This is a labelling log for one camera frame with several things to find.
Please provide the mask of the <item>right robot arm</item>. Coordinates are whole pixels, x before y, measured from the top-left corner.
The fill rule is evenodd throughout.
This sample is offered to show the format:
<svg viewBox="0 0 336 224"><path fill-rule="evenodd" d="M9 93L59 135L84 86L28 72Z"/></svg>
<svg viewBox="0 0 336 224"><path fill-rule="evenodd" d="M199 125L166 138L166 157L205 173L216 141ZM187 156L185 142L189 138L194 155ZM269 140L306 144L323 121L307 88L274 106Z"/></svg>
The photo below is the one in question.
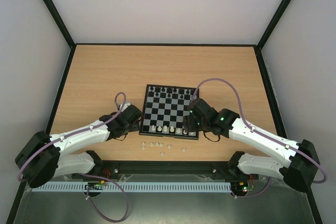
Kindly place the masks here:
<svg viewBox="0 0 336 224"><path fill-rule="evenodd" d="M298 143L274 135L229 109L216 111L201 98L193 100L187 109L190 113L183 118L186 132L211 132L218 137L246 143L265 154L254 156L236 151L227 164L232 176L263 175L281 179L302 193L310 190L319 164L316 149L311 142L303 140Z"/></svg>

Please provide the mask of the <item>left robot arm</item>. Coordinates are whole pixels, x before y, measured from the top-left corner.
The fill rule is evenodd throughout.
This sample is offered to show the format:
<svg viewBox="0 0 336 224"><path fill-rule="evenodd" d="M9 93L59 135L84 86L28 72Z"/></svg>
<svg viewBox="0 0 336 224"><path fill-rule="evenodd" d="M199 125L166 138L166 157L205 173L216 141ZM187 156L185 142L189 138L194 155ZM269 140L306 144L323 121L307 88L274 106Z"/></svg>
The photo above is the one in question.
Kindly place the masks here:
<svg viewBox="0 0 336 224"><path fill-rule="evenodd" d="M15 158L18 180L36 188L57 176L92 173L101 161L96 153L86 151L75 155L74 152L95 143L124 140L129 132L139 128L142 116L136 106L128 103L119 111L76 130L52 135L45 131L35 133Z"/></svg>

